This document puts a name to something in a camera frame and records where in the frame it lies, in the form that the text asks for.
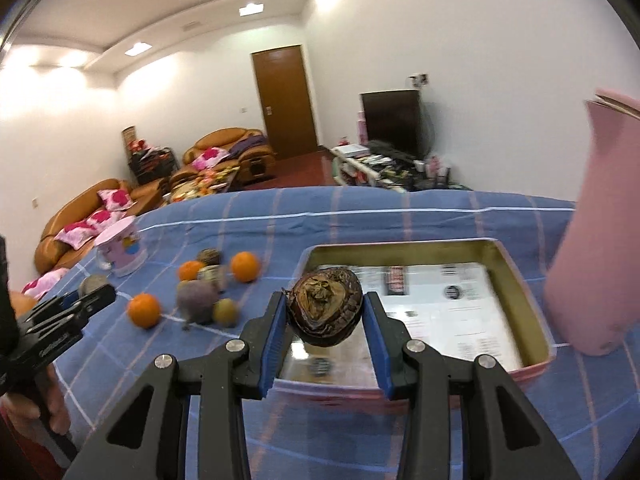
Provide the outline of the left hand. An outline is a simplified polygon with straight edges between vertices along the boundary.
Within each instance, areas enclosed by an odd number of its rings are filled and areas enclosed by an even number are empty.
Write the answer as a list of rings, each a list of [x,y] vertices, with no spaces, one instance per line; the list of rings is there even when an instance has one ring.
[[[65,436],[70,430],[70,413],[58,381],[58,374],[53,364],[47,367],[47,379],[43,383],[43,399],[49,410],[50,429],[56,434]],[[1,406],[8,415],[14,429],[27,440],[42,443],[42,423],[40,409],[32,399],[21,393],[6,393],[1,397]]]

